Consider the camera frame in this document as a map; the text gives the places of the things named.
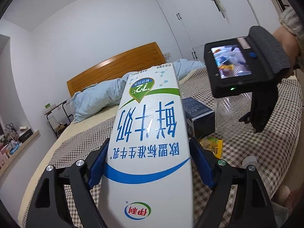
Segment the person right hand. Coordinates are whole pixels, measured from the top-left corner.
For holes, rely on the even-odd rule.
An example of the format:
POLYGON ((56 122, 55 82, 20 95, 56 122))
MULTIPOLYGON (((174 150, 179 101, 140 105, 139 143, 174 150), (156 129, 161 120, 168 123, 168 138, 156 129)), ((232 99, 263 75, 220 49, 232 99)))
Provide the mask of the person right hand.
POLYGON ((300 47, 298 45, 296 37, 282 25, 274 31, 273 36, 280 42, 291 62, 291 68, 284 76, 284 78, 293 76, 293 67, 295 65, 297 57, 300 54, 300 47))

